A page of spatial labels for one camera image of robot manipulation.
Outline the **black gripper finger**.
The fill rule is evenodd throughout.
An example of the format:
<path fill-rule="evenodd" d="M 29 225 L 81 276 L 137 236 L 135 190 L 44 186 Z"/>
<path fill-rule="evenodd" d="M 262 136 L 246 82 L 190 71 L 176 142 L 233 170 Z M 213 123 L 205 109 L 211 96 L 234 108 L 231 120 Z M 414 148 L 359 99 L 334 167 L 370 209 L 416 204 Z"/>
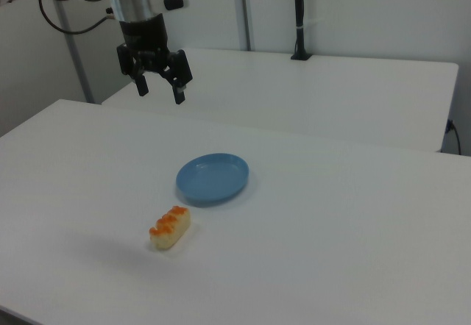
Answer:
<path fill-rule="evenodd" d="M 144 76 L 145 68 L 138 52 L 132 51 L 126 43 L 122 43 L 116 50 L 121 72 L 133 80 L 139 96 L 145 96 L 149 88 Z"/>
<path fill-rule="evenodd" d="M 183 50 L 170 52 L 166 58 L 167 68 L 163 72 L 163 78 L 171 85 L 176 104 L 185 101 L 184 91 L 186 85 L 193 79 L 188 59 Z"/>

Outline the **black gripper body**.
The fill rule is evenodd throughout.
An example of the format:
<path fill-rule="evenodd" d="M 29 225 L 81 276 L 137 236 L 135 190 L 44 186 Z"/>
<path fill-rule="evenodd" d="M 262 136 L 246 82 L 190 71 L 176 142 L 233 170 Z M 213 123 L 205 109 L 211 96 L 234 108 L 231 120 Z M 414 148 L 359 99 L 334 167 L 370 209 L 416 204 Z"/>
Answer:
<path fill-rule="evenodd" d="M 145 21 L 119 22 L 124 42 L 119 46 L 123 74 L 170 71 L 170 51 L 164 17 L 159 14 Z"/>

